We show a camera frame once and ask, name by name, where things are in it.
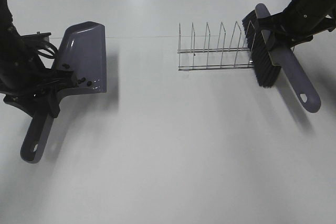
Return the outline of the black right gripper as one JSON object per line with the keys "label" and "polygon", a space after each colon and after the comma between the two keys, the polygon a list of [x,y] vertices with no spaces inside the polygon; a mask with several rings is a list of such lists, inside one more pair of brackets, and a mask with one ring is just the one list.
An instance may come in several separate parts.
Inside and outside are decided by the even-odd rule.
{"label": "black right gripper", "polygon": [[258,4],[258,28],[262,34],[263,48],[273,51],[275,47],[296,45],[310,42],[313,36],[323,31],[335,30],[335,19],[313,17],[292,9],[271,15],[265,4]]}

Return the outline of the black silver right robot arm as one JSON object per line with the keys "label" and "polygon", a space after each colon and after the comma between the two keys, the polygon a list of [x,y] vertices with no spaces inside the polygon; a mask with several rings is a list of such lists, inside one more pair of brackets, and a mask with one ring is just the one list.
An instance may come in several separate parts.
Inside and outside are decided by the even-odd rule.
{"label": "black silver right robot arm", "polygon": [[282,12],[257,21],[261,30],[271,32],[267,49],[280,43],[292,47],[335,29],[335,0],[292,0]]}

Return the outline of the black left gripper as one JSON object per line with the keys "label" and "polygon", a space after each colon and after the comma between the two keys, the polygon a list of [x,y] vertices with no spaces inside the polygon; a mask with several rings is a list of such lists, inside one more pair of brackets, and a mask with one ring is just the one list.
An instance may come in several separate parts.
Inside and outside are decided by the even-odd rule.
{"label": "black left gripper", "polygon": [[33,117],[36,112],[46,112],[56,118],[60,112],[58,92],[76,88],[74,71],[47,69],[46,72],[29,73],[28,80],[14,78],[12,85],[3,82],[4,102]]}

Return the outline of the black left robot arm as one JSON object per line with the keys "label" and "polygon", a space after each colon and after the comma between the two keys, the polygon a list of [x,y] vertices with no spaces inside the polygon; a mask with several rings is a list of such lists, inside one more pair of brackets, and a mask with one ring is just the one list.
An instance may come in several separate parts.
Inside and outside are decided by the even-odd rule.
{"label": "black left robot arm", "polygon": [[41,58],[56,63],[58,49],[46,40],[48,33],[21,36],[13,24],[7,0],[1,0],[1,93],[4,103],[29,116],[43,112],[56,118],[60,113],[59,91],[77,85],[68,64],[47,68]]}

